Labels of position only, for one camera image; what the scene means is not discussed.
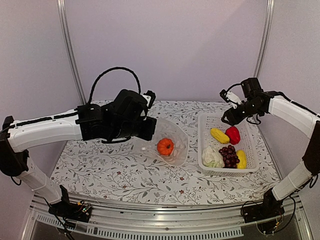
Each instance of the pumpkin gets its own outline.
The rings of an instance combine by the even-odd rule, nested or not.
[[[170,156],[174,150],[174,147],[175,144],[171,139],[163,138],[158,142],[156,149],[158,150],[159,154],[163,156]]]

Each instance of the white wall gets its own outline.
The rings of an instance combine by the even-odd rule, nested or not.
[[[284,92],[289,98],[320,112],[320,2],[275,1],[268,47],[260,75],[262,88]],[[261,130],[287,175],[304,155],[308,139],[283,120],[264,116]],[[320,183],[300,193],[312,234],[320,236]]]
[[[60,113],[80,103],[62,37],[56,1],[0,2],[0,121]],[[50,174],[63,143],[30,150]],[[16,240],[33,193],[0,174],[0,239]]]
[[[136,72],[158,100],[221,101],[219,92],[254,72],[267,1],[66,1],[72,46],[86,95],[104,70]],[[95,100],[136,90],[111,72]]]

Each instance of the yellow vegetable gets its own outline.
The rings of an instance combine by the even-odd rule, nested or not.
[[[236,155],[238,156],[240,162],[236,164],[237,169],[246,169],[247,167],[247,158],[246,154],[242,150],[236,151]]]
[[[217,139],[222,144],[227,144],[230,142],[230,138],[224,134],[223,131],[219,130],[218,128],[211,128],[210,134],[212,137]]]

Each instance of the transparent bowl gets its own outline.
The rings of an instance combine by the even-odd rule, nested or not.
[[[158,142],[164,138],[171,139],[174,143],[170,156],[160,155],[157,150]],[[145,141],[136,138],[133,146],[133,150],[140,155],[162,160],[170,166],[178,167],[184,164],[188,157],[189,137],[178,125],[169,120],[158,118],[152,140]]]

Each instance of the table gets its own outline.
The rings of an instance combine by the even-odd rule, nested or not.
[[[189,136],[188,157],[180,167],[134,153],[134,139],[119,144],[68,141],[51,179],[72,193],[133,203],[218,205],[260,200],[280,179],[257,126],[250,125],[259,158],[257,172],[220,177],[204,175],[198,167],[199,113],[222,115],[228,108],[221,102],[154,103],[150,116],[176,123]]]

